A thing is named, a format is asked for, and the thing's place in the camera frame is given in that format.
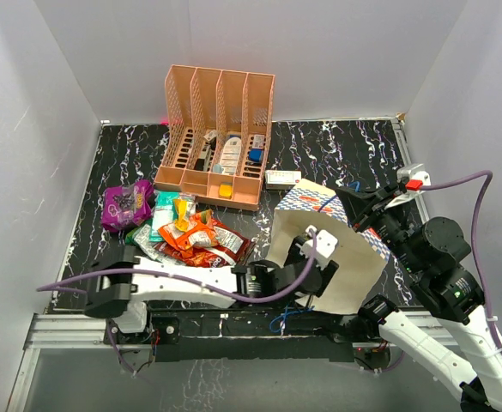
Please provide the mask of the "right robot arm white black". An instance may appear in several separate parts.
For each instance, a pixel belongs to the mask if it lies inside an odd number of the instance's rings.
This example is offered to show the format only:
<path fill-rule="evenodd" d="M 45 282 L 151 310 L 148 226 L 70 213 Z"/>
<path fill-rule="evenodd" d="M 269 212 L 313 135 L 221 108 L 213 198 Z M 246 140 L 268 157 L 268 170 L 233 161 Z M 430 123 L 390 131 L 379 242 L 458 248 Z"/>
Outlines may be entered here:
<path fill-rule="evenodd" d="M 381 239 L 407 273 L 417 300 L 451 334 L 465 358 L 414 327 L 394 303 L 378 294 L 358 311 L 352 325 L 371 341 L 383 338 L 426 368 L 463 411 L 502 411 L 502 336 L 487 312 L 487 293 L 461 262 L 472 248 L 459 224 L 436 216 L 414 227 L 408 209 L 391 207 L 402 184 L 377 191 L 339 188 L 336 196 L 349 226 Z"/>

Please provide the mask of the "yellow snack packet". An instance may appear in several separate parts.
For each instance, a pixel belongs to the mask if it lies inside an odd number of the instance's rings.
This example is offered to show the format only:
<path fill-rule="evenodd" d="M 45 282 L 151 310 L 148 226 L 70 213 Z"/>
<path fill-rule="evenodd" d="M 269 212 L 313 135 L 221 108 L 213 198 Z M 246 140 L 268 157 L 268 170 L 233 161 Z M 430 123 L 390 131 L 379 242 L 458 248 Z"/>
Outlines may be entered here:
<path fill-rule="evenodd" d="M 175 227 L 181 232 L 190 229 L 190 217 L 195 213 L 195 199 L 193 197 L 177 197 L 173 200 L 176 218 Z"/>

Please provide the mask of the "orange snack bag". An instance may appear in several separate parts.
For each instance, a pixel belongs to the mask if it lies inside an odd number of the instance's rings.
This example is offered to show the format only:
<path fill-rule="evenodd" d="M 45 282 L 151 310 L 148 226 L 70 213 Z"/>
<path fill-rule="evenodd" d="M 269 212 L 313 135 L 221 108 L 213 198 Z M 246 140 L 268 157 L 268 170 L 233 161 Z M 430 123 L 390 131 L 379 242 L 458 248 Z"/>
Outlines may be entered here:
<path fill-rule="evenodd" d="M 177 251 L 189 252 L 194 247 L 207 248 L 220 244 L 215 231 L 215 219 L 210 209 L 189 216 L 188 228 L 183 231 L 172 221 L 159 228 L 165 242 Z"/>

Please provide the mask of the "purple blackcurrant candy bag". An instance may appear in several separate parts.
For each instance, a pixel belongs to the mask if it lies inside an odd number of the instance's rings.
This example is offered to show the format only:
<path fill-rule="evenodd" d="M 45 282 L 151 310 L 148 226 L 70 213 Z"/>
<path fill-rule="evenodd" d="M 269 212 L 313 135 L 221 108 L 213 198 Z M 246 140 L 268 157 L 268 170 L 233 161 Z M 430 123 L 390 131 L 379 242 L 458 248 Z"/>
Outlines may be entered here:
<path fill-rule="evenodd" d="M 108 187 L 104 193 L 101 215 L 102 227 L 118 233 L 139 227 L 152 217 L 154 187 L 148 180 L 138 180 L 132 185 Z"/>

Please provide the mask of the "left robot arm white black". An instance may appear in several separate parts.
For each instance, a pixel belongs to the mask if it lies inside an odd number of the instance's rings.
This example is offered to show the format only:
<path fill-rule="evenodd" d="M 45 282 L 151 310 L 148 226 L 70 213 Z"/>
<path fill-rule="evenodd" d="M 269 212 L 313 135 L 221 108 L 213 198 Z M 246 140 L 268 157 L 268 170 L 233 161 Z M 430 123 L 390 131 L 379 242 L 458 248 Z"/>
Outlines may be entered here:
<path fill-rule="evenodd" d="M 154 328 L 148 317 L 150 301 L 187 301 L 228 309 L 320 297 L 339 268 L 330 258 L 332 253 L 319 241 L 298 236 L 283 265 L 260 260 L 199 268 L 138 257 L 128 247 L 120 261 L 97 271 L 89 281 L 83 312 L 90 318 L 110 319 L 132 341 L 145 342 Z"/>

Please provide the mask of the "green chips bag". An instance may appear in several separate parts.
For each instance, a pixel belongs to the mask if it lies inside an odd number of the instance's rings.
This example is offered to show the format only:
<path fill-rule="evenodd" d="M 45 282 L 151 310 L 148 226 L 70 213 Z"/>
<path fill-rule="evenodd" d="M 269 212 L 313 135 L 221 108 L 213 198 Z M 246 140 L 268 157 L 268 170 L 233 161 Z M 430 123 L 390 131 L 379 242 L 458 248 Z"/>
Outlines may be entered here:
<path fill-rule="evenodd" d="M 164 255 L 157 249 L 158 243 L 150 239 L 151 225 L 144 223 L 140 227 L 130 230 L 125 236 L 124 243 L 138 247 L 144 255 L 156 262 L 161 262 Z"/>

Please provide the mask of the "blue checkered paper bag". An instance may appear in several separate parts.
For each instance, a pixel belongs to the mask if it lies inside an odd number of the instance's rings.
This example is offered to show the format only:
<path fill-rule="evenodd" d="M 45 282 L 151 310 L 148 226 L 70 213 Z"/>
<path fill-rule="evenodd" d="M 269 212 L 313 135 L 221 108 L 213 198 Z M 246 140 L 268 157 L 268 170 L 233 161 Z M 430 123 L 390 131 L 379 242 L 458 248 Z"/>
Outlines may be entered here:
<path fill-rule="evenodd" d="M 371 229 L 356 233 L 350 228 L 333 190 L 302 179 L 275 207 L 267 259 L 284 264 L 293 239 L 310 225 L 337 237 L 330 260 L 339 264 L 322 296 L 311 304 L 317 312 L 354 315 L 389 262 L 390 251 Z"/>

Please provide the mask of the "teal snack packet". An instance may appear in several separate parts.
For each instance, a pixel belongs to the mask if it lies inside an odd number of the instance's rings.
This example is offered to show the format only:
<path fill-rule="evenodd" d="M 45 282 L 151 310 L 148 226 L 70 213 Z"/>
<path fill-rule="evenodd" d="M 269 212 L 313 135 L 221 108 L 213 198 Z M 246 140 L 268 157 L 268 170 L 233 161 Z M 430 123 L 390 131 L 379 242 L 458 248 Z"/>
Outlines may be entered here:
<path fill-rule="evenodd" d="M 159 229 L 178 217 L 178 212 L 174 206 L 175 199 L 188 201 L 191 204 L 190 211 L 192 213 L 195 212 L 196 198 L 194 195 L 176 191 L 157 191 L 150 234 L 148 237 L 152 243 L 161 242 L 163 238 L 159 233 Z"/>

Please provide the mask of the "red doritos bag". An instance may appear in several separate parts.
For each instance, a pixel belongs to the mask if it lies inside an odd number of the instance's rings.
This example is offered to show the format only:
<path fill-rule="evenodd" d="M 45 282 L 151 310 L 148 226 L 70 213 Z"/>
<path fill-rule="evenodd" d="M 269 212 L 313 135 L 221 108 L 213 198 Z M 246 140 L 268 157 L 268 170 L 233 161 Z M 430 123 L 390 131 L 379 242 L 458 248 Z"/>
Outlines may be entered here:
<path fill-rule="evenodd" d="M 165 241 L 155 245 L 154 249 L 190 267 L 217 268 L 243 264 L 251 255 L 255 244 L 216 219 L 213 219 L 213 223 L 216 232 L 220 235 L 219 245 L 210 248 L 195 248 L 190 255 L 176 251 Z"/>

